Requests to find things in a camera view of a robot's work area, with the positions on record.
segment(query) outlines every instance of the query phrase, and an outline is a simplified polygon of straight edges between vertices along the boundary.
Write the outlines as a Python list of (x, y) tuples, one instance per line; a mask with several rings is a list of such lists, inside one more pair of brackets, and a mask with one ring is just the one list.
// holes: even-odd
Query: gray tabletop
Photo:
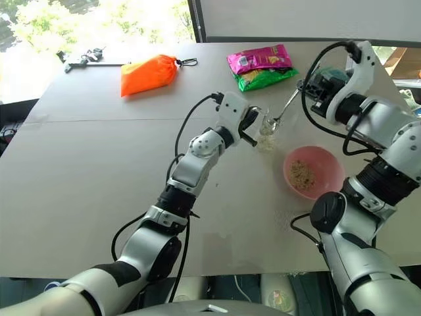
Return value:
[[(191, 106), (211, 92), (238, 91), (226, 55), (266, 44), (143, 47), (143, 53), (197, 57), (199, 64), (180, 69), (171, 86), (129, 98), (120, 98), (118, 67), (60, 74), (0, 159), (0, 275), (67, 278), (111, 262), (114, 233), (160, 194), (175, 135)], [(244, 93), (253, 105), (280, 111), (327, 43), (285, 45), (300, 75)], [(130, 53), (132, 60), (140, 56), (135, 49)], [(342, 67), (345, 59), (338, 50), (326, 57), (326, 64)], [(380, 65), (370, 92), (405, 107)], [(188, 123), (180, 148), (215, 120), (214, 103), (203, 104)], [(288, 227), (312, 203), (287, 187), (282, 161), (293, 148), (313, 144), (336, 155), (347, 174), (359, 172), (365, 162), (344, 157), (341, 141), (315, 130), (298, 100), (285, 114), (276, 139), (269, 153), (245, 142), (230, 148), (212, 170), (195, 205), (201, 219), (192, 220), (185, 275), (326, 269), (314, 246)], [(414, 196), (401, 204), (378, 245), (399, 264), (418, 263), (421, 249), (414, 235), (421, 215)], [(302, 226), (312, 231), (308, 222)], [(131, 232), (122, 235), (118, 249)]]

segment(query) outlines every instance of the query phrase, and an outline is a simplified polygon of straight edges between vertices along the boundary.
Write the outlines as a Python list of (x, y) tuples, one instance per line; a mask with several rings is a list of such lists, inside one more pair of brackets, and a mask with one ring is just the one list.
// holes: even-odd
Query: green snack bag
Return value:
[(294, 68), (255, 69), (245, 74), (234, 74), (241, 91), (261, 89), (298, 74)]

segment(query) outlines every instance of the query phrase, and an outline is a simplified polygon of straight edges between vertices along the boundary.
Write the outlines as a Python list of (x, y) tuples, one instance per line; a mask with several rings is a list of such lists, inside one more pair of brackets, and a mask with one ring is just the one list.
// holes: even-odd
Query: pink snack bag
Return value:
[(282, 44), (228, 55), (227, 60), (234, 74), (243, 74), (253, 69), (292, 67), (288, 52)]

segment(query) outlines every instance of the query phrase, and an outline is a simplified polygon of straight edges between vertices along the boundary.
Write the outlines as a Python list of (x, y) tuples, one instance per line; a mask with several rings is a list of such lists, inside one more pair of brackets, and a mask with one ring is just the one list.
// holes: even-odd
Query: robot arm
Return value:
[(346, 125), (349, 133), (379, 154), (359, 174), (347, 178), (340, 192), (321, 196), (310, 220), (350, 315), (419, 315), (421, 290), (371, 245), (396, 204), (419, 187), (421, 121), (386, 100), (363, 95), (370, 84), (360, 83), (372, 82), (374, 52), (368, 42), (358, 48), (360, 62), (355, 60), (356, 70), (340, 89), (338, 78), (319, 76), (310, 83), (319, 89), (317, 97), (323, 97), (312, 110)]
[(255, 143), (244, 130), (256, 119), (257, 108), (233, 93), (216, 101), (216, 127), (190, 141), (158, 202), (146, 212), (116, 262), (88, 269), (32, 300), (1, 310), (0, 314), (117, 315), (148, 283), (166, 278), (181, 250), (177, 235), (186, 227), (210, 170), (225, 149), (237, 145), (242, 138)]

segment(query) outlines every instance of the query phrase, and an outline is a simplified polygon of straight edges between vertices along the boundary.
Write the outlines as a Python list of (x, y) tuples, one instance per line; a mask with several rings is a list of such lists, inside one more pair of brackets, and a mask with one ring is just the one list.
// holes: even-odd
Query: food in bowl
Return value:
[(314, 172), (308, 164), (300, 160), (292, 162), (289, 170), (289, 182), (294, 188), (298, 190), (310, 190), (314, 187), (315, 178)]

